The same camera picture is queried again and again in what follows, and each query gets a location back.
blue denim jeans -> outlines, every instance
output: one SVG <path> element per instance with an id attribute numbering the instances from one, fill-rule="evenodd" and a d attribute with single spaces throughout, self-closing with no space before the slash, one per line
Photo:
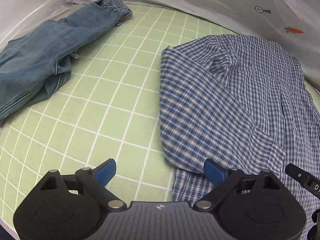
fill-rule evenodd
<path id="1" fill-rule="evenodd" d="M 70 78 L 70 54 L 131 16 L 119 0 L 98 0 L 9 41 L 0 53 L 0 125 L 21 107 L 52 95 Z"/>

blue checkered shirt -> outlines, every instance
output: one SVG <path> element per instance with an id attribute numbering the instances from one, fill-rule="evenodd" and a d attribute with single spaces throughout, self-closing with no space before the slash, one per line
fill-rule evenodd
<path id="1" fill-rule="evenodd" d="M 306 211 L 306 239 L 320 201 L 285 166 L 320 177 L 319 124 L 300 63 L 274 41 L 206 36 L 162 53 L 161 140 L 176 167 L 174 201 L 194 203 L 213 189 L 207 158 L 247 174 L 268 168 Z"/>

